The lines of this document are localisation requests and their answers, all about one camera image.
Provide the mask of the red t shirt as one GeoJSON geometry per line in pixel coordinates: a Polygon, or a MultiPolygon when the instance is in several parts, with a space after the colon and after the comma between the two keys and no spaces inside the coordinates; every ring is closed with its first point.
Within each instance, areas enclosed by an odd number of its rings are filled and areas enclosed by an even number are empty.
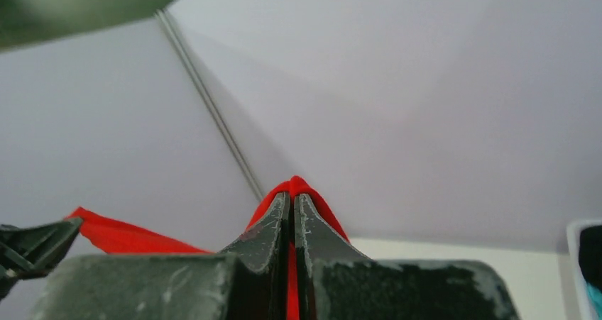
{"type": "MultiPolygon", "coordinates": [[[[289,180],[281,182],[263,198],[254,211],[244,233],[249,233],[251,228],[258,224],[259,220],[267,213],[276,194],[281,192],[289,193],[291,200],[300,194],[308,194],[311,197],[318,214],[334,229],[346,244],[350,243],[348,236],[332,210],[329,208],[326,200],[302,177],[297,175],[291,177],[289,180]]],[[[209,253],[208,250],[196,248],[188,243],[152,232],[146,228],[141,228],[133,224],[96,214],[81,206],[68,216],[68,218],[75,217],[83,219],[83,224],[80,227],[80,234],[87,238],[92,245],[108,254],[209,253]]],[[[287,282],[286,318],[299,319],[300,307],[297,283],[297,263],[293,242],[288,244],[288,254],[289,259],[285,266],[287,282]]]]}

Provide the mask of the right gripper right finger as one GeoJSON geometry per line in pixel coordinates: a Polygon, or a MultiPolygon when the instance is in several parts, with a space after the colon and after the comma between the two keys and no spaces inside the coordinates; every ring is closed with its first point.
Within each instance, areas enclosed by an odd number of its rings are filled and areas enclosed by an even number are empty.
{"type": "Polygon", "coordinates": [[[301,319],[519,319],[498,273],[477,260],[374,260],[295,197],[301,319]]]}

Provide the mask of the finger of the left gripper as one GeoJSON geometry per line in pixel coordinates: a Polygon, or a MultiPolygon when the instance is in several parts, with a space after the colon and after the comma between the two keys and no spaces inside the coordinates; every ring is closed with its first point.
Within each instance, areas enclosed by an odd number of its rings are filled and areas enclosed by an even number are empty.
{"type": "Polygon", "coordinates": [[[1,225],[1,298],[21,280],[46,277],[64,259],[84,220],[68,218],[29,228],[1,225]]]}

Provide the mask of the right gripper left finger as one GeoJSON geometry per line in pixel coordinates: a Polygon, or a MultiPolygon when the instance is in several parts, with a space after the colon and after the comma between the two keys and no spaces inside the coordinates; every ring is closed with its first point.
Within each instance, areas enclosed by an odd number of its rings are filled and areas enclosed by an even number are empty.
{"type": "Polygon", "coordinates": [[[284,319],[290,198],[215,254],[83,255],[50,274],[30,318],[284,319]]]}

